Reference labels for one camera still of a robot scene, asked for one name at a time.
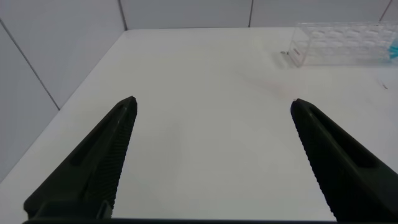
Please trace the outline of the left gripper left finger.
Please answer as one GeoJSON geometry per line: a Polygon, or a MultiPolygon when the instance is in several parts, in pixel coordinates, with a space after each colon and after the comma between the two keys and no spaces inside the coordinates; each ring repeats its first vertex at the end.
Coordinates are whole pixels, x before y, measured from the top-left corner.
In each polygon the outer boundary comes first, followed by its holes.
{"type": "Polygon", "coordinates": [[[111,218],[136,116],[133,96],[117,103],[27,198],[28,218],[111,218]]]}

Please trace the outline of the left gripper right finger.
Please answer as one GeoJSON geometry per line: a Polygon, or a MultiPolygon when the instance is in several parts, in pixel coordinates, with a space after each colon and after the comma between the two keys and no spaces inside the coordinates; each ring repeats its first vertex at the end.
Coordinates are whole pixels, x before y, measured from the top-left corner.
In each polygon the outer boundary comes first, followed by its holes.
{"type": "Polygon", "coordinates": [[[315,105],[290,113],[308,161],[339,222],[396,222],[397,173],[315,105]]]}

